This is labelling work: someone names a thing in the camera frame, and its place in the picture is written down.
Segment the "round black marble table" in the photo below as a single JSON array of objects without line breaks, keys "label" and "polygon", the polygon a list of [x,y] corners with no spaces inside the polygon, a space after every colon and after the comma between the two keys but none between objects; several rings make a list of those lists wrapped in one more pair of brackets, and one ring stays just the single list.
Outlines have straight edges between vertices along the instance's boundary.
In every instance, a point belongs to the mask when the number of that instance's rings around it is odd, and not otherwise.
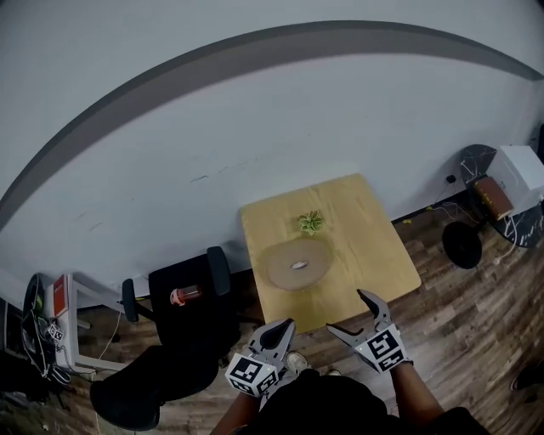
[{"label": "round black marble table", "polygon": [[484,144],[469,145],[461,150],[460,174],[468,192],[469,204],[478,217],[476,224],[449,223],[442,234],[447,257],[458,267],[475,268],[482,257],[483,247],[479,238],[481,230],[489,225],[515,248],[532,248],[544,239],[544,201],[526,212],[496,221],[473,189],[476,180],[488,176],[497,149]]}]

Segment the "person's black shirt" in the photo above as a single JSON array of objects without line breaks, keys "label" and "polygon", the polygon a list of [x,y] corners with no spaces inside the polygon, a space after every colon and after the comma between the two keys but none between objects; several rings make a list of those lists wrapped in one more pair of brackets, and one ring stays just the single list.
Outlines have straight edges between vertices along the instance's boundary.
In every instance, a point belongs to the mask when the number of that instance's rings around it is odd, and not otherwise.
[{"label": "person's black shirt", "polygon": [[245,435],[490,435],[463,407],[447,410],[421,428],[388,413],[386,404],[346,376],[303,371],[279,387]]}]

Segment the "white metal-frame desk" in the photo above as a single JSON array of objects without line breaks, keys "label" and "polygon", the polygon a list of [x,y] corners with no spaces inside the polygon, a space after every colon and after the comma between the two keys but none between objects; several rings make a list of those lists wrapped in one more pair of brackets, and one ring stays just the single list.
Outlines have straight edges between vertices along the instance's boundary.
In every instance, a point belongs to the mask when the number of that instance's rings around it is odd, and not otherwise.
[{"label": "white metal-frame desk", "polygon": [[54,285],[50,285],[46,290],[48,304],[44,306],[44,313],[56,320],[62,333],[58,344],[59,349],[55,354],[56,364],[78,375],[91,375],[102,370],[117,372],[124,369],[127,366],[126,363],[103,359],[105,353],[102,353],[99,358],[80,354],[78,329],[89,329],[90,325],[77,317],[77,311],[80,308],[78,297],[83,295],[85,299],[93,303],[93,306],[103,306],[118,312],[118,319],[121,319],[121,316],[125,314],[121,292],[101,285],[82,273],[64,274],[63,277],[67,309],[59,317],[54,315]]}]

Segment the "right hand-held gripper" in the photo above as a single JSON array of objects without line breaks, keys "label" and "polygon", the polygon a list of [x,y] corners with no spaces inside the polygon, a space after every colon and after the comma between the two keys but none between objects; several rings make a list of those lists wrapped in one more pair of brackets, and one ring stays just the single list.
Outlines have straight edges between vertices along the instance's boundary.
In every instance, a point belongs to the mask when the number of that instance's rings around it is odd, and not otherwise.
[{"label": "right hand-held gripper", "polygon": [[403,362],[412,363],[400,330],[392,324],[388,304],[370,291],[358,289],[357,292],[374,316],[374,328],[381,331],[366,340],[364,328],[350,332],[340,326],[326,324],[327,330],[349,347],[354,347],[363,361],[378,373],[388,372]]}]

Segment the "person's left forearm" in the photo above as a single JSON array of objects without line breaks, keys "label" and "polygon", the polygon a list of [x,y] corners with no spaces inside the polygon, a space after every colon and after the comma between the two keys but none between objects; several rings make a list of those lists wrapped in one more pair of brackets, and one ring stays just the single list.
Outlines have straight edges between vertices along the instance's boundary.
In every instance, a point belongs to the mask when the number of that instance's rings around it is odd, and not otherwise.
[{"label": "person's left forearm", "polygon": [[259,420],[262,399],[239,393],[211,435],[265,435],[266,430]]}]

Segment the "square wooden table black base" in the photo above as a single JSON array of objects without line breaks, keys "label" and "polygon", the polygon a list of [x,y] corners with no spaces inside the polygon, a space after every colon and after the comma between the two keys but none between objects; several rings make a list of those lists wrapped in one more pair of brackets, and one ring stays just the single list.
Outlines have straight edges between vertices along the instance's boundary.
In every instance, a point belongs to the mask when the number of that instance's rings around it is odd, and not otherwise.
[{"label": "square wooden table black base", "polygon": [[[297,218],[315,210],[324,218],[322,228],[314,235],[302,233]],[[398,233],[360,174],[245,205],[241,222],[266,322],[292,318],[297,332],[304,333],[364,313],[358,289],[391,302],[421,284]],[[285,291],[265,277],[263,254],[299,238],[325,242],[331,267],[310,288]]]}]

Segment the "white box appliance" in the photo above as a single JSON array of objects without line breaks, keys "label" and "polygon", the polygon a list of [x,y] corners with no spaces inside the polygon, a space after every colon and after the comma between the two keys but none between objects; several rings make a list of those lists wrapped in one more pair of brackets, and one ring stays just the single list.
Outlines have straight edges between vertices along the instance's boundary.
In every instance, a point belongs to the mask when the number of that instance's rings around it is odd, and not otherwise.
[{"label": "white box appliance", "polygon": [[486,173],[510,200],[511,216],[544,201],[544,164],[529,146],[501,146]]}]

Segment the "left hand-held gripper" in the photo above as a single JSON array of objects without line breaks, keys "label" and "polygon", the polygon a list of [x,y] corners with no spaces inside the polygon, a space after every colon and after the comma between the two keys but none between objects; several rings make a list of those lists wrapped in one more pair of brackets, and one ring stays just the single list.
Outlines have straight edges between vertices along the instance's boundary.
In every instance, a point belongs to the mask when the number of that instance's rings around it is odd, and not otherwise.
[{"label": "left hand-held gripper", "polygon": [[276,320],[257,328],[249,348],[231,358],[225,373],[229,384],[254,398],[266,394],[285,374],[285,358],[294,334],[293,319]]}]

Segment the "brown book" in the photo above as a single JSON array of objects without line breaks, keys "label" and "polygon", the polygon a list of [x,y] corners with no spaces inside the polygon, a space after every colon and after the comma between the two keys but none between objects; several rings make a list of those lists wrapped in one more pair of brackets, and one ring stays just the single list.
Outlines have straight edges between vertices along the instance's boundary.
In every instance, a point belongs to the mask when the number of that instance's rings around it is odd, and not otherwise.
[{"label": "brown book", "polygon": [[513,210],[512,202],[493,177],[476,180],[473,189],[496,221],[507,217]]}]

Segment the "small green potted plant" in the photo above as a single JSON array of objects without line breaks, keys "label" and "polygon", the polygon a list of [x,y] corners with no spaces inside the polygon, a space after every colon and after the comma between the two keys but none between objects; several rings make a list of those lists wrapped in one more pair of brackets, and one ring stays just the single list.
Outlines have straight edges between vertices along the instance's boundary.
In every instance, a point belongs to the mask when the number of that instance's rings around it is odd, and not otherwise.
[{"label": "small green potted plant", "polygon": [[297,224],[302,233],[314,235],[324,224],[324,218],[319,210],[300,215]]}]

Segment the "person's right forearm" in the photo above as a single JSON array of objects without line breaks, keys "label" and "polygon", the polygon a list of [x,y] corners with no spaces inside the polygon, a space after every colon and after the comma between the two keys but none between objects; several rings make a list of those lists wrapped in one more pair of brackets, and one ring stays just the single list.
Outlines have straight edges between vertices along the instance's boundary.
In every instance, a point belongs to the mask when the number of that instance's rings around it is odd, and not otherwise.
[{"label": "person's right forearm", "polygon": [[423,428],[445,413],[413,364],[402,362],[389,373],[401,419],[414,427]]}]

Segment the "red book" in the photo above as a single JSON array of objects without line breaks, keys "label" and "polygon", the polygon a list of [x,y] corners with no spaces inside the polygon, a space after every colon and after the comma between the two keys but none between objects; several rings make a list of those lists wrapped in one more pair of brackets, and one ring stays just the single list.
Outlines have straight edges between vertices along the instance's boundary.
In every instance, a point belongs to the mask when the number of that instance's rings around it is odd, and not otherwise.
[{"label": "red book", "polygon": [[62,274],[53,287],[53,309],[54,317],[59,318],[69,308],[69,286],[68,277]]}]

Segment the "person's white shoe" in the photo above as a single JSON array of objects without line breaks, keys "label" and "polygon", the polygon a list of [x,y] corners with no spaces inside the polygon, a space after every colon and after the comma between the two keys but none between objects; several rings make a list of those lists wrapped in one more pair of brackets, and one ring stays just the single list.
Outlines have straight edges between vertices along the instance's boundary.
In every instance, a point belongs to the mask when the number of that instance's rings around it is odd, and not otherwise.
[{"label": "person's white shoe", "polygon": [[300,375],[303,371],[311,369],[311,365],[307,359],[298,352],[289,352],[286,356],[286,365],[292,373]]}]

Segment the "round beige plate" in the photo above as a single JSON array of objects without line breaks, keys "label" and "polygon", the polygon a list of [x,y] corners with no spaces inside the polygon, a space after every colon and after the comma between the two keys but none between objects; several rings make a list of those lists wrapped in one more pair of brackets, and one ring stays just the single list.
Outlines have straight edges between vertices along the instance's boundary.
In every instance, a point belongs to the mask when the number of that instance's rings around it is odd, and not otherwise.
[{"label": "round beige plate", "polygon": [[299,238],[271,246],[262,260],[271,285],[285,291],[301,291],[325,277],[332,265],[332,254],[323,241]]}]

